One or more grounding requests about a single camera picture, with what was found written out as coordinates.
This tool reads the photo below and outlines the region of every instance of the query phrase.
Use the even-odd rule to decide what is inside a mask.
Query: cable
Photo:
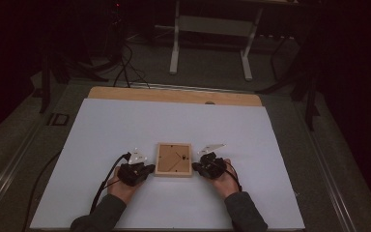
[[[122,65],[123,65],[123,68],[119,71],[119,73],[116,75],[116,78],[114,79],[114,83],[113,83],[113,87],[116,87],[116,83],[117,83],[117,80],[119,79],[120,75],[122,74],[122,72],[125,72],[125,78],[126,78],[126,82],[128,84],[128,87],[130,88],[130,83],[128,82],[128,76],[127,76],[127,71],[126,71],[126,66],[127,64],[130,62],[131,60],[131,57],[132,57],[132,50],[130,47],[128,47],[126,44],[124,44],[125,47],[128,48],[128,50],[130,51],[130,56],[128,58],[128,61],[125,63],[122,59]]]
[[[105,186],[107,184],[107,181],[108,179],[110,178],[110,175],[111,173],[114,171],[114,169],[116,168],[117,164],[120,162],[120,160],[122,159],[126,159],[126,160],[129,160],[130,159],[130,156],[131,154],[130,153],[126,153],[124,155],[121,155],[117,160],[116,162],[114,162],[113,166],[111,167],[109,173],[107,174],[106,176],[106,179],[104,179],[103,182],[101,182],[101,185],[99,187],[99,190],[98,192],[96,193],[96,196],[95,198],[93,199],[93,202],[92,202],[92,207],[90,208],[90,214],[93,213],[96,209],[96,206],[98,205],[98,201],[99,201],[99,198],[100,198],[100,194],[101,192],[105,189]]]
[[[111,185],[113,185],[113,184],[116,184],[116,183],[118,183],[118,182],[120,182],[120,180],[117,180],[117,181],[115,181],[115,182],[112,182],[112,183],[108,184],[107,186],[105,186],[105,187],[103,188],[103,190],[107,189],[107,187],[109,187],[109,186],[111,186]]]
[[[233,167],[233,165],[231,165],[231,163],[225,161],[225,163],[227,163],[228,165],[230,165],[231,168],[234,170],[234,173],[236,174],[235,176],[230,171],[228,171],[226,168],[221,167],[220,165],[216,164],[215,162],[209,161],[209,160],[208,160],[208,162],[210,164],[212,164],[212,165],[214,165],[214,166],[216,166],[216,167],[224,170],[224,172],[228,173],[234,179],[234,181],[237,183],[237,186],[238,186],[239,191],[242,191],[243,190],[243,187],[240,185],[240,182],[238,180],[237,172],[236,172],[235,168]]]
[[[144,83],[146,83],[147,87],[150,89],[150,85],[149,85],[149,82],[146,81],[145,77],[146,77],[146,73],[141,71],[141,70],[138,70],[136,69],[131,63],[128,63],[130,65],[130,67],[133,69],[133,71],[137,74],[137,76],[139,77],[138,79],[135,79],[133,80],[131,83],[135,83],[137,81],[143,81]]]
[[[42,169],[42,171],[41,171],[41,173],[39,173],[39,176],[38,176],[38,178],[36,179],[36,181],[35,181],[35,184],[33,185],[33,187],[32,187],[32,192],[31,192],[31,195],[30,195],[30,197],[29,197],[29,203],[28,203],[28,209],[27,209],[27,211],[26,211],[26,216],[25,216],[25,221],[23,222],[23,228],[22,228],[22,231],[26,231],[26,226],[27,226],[27,224],[28,224],[28,220],[29,220],[29,213],[30,213],[30,210],[31,210],[31,206],[32,206],[32,200],[33,200],[33,196],[35,195],[35,190],[36,190],[36,187],[38,186],[38,183],[39,183],[39,180],[41,179],[41,176],[42,176],[42,174],[44,173],[44,171],[47,169],[47,167],[57,158],[57,157],[59,157],[59,155],[62,153],[62,151],[59,151],[58,153],[56,153],[56,155],[55,156],[53,156],[51,159],[50,159],[50,161],[48,161],[45,165],[44,165],[44,167],[43,167],[43,169]]]

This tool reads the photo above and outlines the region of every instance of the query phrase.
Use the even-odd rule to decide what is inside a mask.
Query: desk
[[[271,122],[258,105],[252,95],[94,88],[79,110],[31,227],[64,229],[87,214],[109,165],[128,150],[138,148],[153,163],[158,142],[184,142],[192,144],[193,160],[206,145],[227,144],[217,154],[232,160],[270,229],[302,229]],[[224,230],[232,225],[214,188],[197,174],[152,174],[116,228]]]
[[[183,15],[180,13],[180,0],[176,1],[175,20],[174,20],[174,44],[170,63],[170,73],[176,74],[179,62],[179,36],[180,31],[191,31],[200,33],[210,33],[219,35],[246,37],[246,45],[241,50],[240,55],[243,64],[243,74],[245,80],[252,80],[251,68],[249,66],[248,54],[251,49],[252,42],[256,36],[256,31],[261,20],[264,8],[271,5],[281,6],[307,6],[307,4],[299,4],[296,0],[288,2],[287,0],[240,0],[232,4],[241,4],[249,6],[253,10],[255,17],[252,21],[231,20],[221,18],[211,18],[203,16]],[[216,2],[216,4],[224,4],[227,1]]]

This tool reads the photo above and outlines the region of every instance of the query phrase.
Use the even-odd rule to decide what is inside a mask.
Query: metal stand
[[[306,93],[308,98],[306,102],[305,112],[305,123],[311,131],[314,131],[312,124],[312,117],[316,114],[317,110],[315,107],[315,95],[316,95],[316,84],[320,76],[319,66],[317,62],[307,72],[299,72],[295,75],[285,77],[278,83],[263,89],[255,91],[256,94],[269,94],[277,89],[287,86],[292,83],[296,83],[294,90],[291,92],[291,99],[299,102],[303,99]]]
[[[263,9],[257,11],[254,22],[229,20],[220,18],[207,18],[199,16],[180,15],[180,0],[176,1],[176,15],[174,21],[174,45],[171,54],[170,74],[177,73],[179,63],[179,34],[182,31],[211,33],[229,36],[247,37],[245,48],[241,51],[243,74],[245,80],[252,80],[251,68],[249,67],[248,54],[251,49],[255,33],[258,28]]]
[[[108,81],[83,67],[68,56],[51,51],[48,47],[45,47],[42,50],[42,89],[38,89],[37,92],[35,92],[35,97],[42,98],[40,113],[44,113],[50,104],[50,72],[53,72],[58,82],[69,82],[70,77],[65,64],[68,64],[69,67],[92,80],[101,82]]]

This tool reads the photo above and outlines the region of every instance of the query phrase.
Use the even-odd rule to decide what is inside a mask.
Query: gray sleeve
[[[268,225],[264,222],[247,192],[233,193],[225,198],[224,202],[236,231],[267,231]]]
[[[120,198],[107,194],[101,200],[95,211],[88,216],[75,219],[71,223],[73,232],[109,232],[120,219],[126,203]]]

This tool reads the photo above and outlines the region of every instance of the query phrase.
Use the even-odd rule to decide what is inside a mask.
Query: white table
[[[153,163],[159,142],[191,143],[194,161],[204,146],[225,143],[216,153],[231,159],[269,228],[304,228],[265,107],[97,99],[82,104],[31,228],[69,228],[75,218],[88,214],[101,181],[120,155],[138,148]],[[194,173],[191,178],[150,175],[116,228],[232,226],[217,193]]]

